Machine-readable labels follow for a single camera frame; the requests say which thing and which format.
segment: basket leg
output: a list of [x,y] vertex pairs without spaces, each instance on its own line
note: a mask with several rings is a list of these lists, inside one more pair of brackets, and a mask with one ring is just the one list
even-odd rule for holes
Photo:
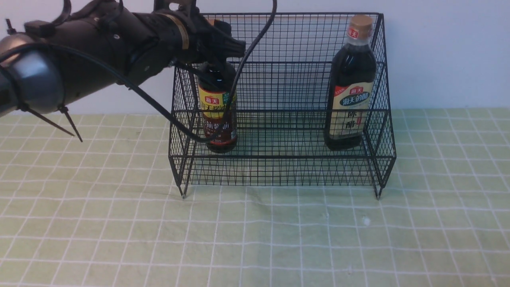
[[379,190],[379,194],[377,195],[377,200],[381,200],[381,196],[383,195],[383,189],[384,189],[384,187],[381,186],[381,188]]

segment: robotic arm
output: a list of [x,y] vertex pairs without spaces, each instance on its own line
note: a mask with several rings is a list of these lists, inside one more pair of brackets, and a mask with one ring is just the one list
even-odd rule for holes
[[[171,3],[179,9],[170,10]],[[116,83],[135,91],[192,139],[213,140],[222,127],[211,138],[200,138],[138,86],[169,66],[198,74],[189,64],[207,61],[222,70],[227,58],[243,58],[228,84],[234,94],[244,63],[274,20],[276,0],[273,4],[272,16],[248,50],[246,42],[231,37],[230,24],[205,19],[196,0],[155,0],[152,13],[130,12],[122,0],[93,0],[74,14],[70,0],[64,0],[57,19],[25,23],[23,33],[7,20],[9,36],[0,41],[0,117],[26,111],[73,135],[43,116],[61,111],[80,137],[66,105]]]

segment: dark liquid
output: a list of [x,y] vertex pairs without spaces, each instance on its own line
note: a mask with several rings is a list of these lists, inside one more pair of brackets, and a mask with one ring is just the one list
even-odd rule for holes
[[[335,87],[347,87],[356,83],[371,83],[375,80],[377,63],[374,53],[369,45],[346,44],[335,55],[331,64],[331,80],[327,108],[333,109]],[[361,145],[363,133],[354,134],[352,137],[332,139],[329,135],[332,113],[329,112],[324,130],[324,142],[332,151],[352,149]]]
[[[200,66],[200,70],[202,72],[213,76],[213,78],[215,78],[218,83],[224,83],[224,82],[231,83],[235,77],[236,69],[230,63],[226,64],[226,69],[227,69],[228,75],[229,76],[232,75],[231,79],[229,79],[229,80],[225,80],[223,78],[223,76],[221,75],[221,73],[218,70],[216,70],[213,66],[209,65],[208,63],[204,63]],[[221,92],[221,93],[229,92],[229,91],[219,89],[218,87],[213,86],[213,85],[209,84],[208,82],[202,81],[200,79],[199,79],[198,84],[201,88],[203,88],[204,90],[210,91],[210,92]],[[231,117],[232,120],[228,121],[228,123],[230,125],[232,125],[234,129],[237,128],[236,127],[236,125],[237,125],[236,115],[235,115],[235,112],[233,112],[233,110],[235,110],[235,108],[236,108],[236,103],[233,102],[231,105],[231,109],[228,112],[228,115],[223,115],[223,117],[225,117],[225,116]],[[203,116],[203,118],[202,118],[203,121],[211,122],[210,119],[207,119],[204,115],[202,115],[202,116]],[[221,124],[222,121],[223,121],[223,119],[217,120],[217,122],[215,124]],[[210,151],[212,151],[214,153],[224,154],[224,153],[228,153],[228,152],[231,152],[232,150],[234,150],[236,148],[237,141],[238,141],[238,137],[236,137],[233,141],[229,142],[228,144],[219,145],[219,144],[214,144],[212,142],[208,142],[208,143],[206,143],[206,146]]]

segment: white wall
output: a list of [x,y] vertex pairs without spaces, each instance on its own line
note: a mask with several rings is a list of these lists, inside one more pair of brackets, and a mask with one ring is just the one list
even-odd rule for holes
[[[88,0],[72,0],[73,11]],[[279,0],[279,12],[381,12],[386,18],[393,108],[510,106],[510,2],[505,0]],[[124,0],[150,12],[152,0]],[[271,0],[198,0],[202,12],[268,12]],[[62,0],[0,0],[0,18],[53,20]],[[6,35],[2,29],[0,37]],[[142,88],[169,108],[167,69]],[[112,86],[70,106],[73,113],[154,113],[132,91]]]

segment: black cable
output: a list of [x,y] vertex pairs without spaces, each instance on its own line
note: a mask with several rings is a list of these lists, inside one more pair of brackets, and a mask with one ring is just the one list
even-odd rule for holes
[[266,25],[264,26],[264,28],[262,29],[260,34],[257,36],[257,38],[255,38],[255,40],[253,41],[251,46],[246,51],[246,55],[244,55],[243,59],[239,63],[239,67],[237,69],[237,73],[236,73],[236,76],[234,78],[234,81],[233,81],[233,84],[232,84],[232,88],[231,88],[231,91],[230,91],[230,94],[229,94],[230,98],[229,98],[229,100],[227,102],[227,105],[225,107],[225,111],[223,112],[223,115],[224,115],[223,116],[223,120],[221,122],[221,125],[218,127],[218,130],[211,136],[211,138],[213,138],[213,140],[216,139],[221,134],[221,132],[224,129],[224,126],[225,126],[226,122],[228,121],[228,117],[225,116],[225,115],[230,111],[230,107],[231,107],[232,101],[234,99],[234,93],[236,92],[237,83],[239,82],[239,79],[241,78],[241,73],[243,72],[244,65],[248,61],[248,58],[250,57],[251,53],[253,52],[253,50],[255,49],[257,44],[260,42],[260,40],[262,40],[264,35],[266,35],[267,31],[269,30],[269,28],[273,24],[273,21],[276,18],[277,8],[278,8],[278,2],[277,2],[277,0],[273,0],[273,10],[271,11],[271,15],[269,16],[269,19],[267,20]]
[[[234,93],[236,91],[237,83],[239,82],[239,79],[241,77],[241,73],[242,73],[243,67],[246,64],[249,56],[251,55],[251,53],[253,52],[253,50],[257,46],[257,44],[260,42],[260,40],[264,37],[264,35],[267,33],[267,31],[271,27],[274,19],[276,18],[276,10],[277,10],[277,0],[273,0],[273,9],[272,9],[271,15],[270,15],[266,25],[264,26],[264,28],[262,29],[260,34],[257,36],[257,38],[253,41],[251,46],[248,48],[248,50],[246,51],[246,55],[243,57],[243,59],[240,62],[240,65],[238,67],[238,70],[237,70],[237,73],[236,73],[236,76],[234,78],[233,85],[232,85],[232,88],[231,88],[231,92],[230,92],[231,97],[230,97],[230,100],[228,101],[228,103],[227,103],[227,105],[225,107],[224,114],[226,114],[226,113],[228,113],[230,111],[230,107],[232,105],[232,101],[233,101],[233,98],[234,98],[233,95],[234,95]],[[76,49],[73,49],[73,48],[70,48],[70,47],[56,45],[56,44],[48,44],[48,43],[28,43],[28,44],[24,44],[24,45],[21,45],[19,47],[13,48],[11,50],[8,50],[5,53],[3,53],[2,55],[0,55],[0,63],[6,61],[7,59],[9,59],[12,56],[15,56],[17,54],[25,53],[25,52],[32,51],[32,50],[49,50],[49,49],[53,49],[55,51],[65,52],[65,53],[68,53],[68,54],[72,54],[72,55],[84,58],[85,60],[91,61],[91,62],[97,64],[98,66],[102,67],[103,69],[105,69],[106,71],[111,73],[114,77],[116,77],[126,87],[132,89],[135,93],[137,93],[144,100],[146,100],[160,114],[162,114],[165,118],[167,118],[167,120],[169,120],[173,125],[175,125],[179,130],[181,130],[184,134],[186,134],[188,137],[190,137],[194,141],[197,141],[197,142],[200,142],[200,143],[205,143],[205,142],[211,142],[211,141],[215,140],[220,135],[220,133],[223,131],[223,127],[224,127],[224,125],[227,122],[227,117],[224,116],[222,124],[218,128],[216,133],[214,133],[211,137],[202,138],[199,135],[194,134],[190,129],[188,129],[181,122],[179,122],[179,120],[177,120],[170,112],[168,112],[156,100],[154,100],[151,96],[149,96],[139,86],[133,84],[127,77],[125,77],[123,74],[121,74],[115,68],[113,68],[110,65],[102,62],[101,60],[98,60],[98,59],[94,58],[93,56],[90,56],[90,55],[88,55],[86,53],[83,53],[83,52],[81,52],[79,50],[76,50]]]

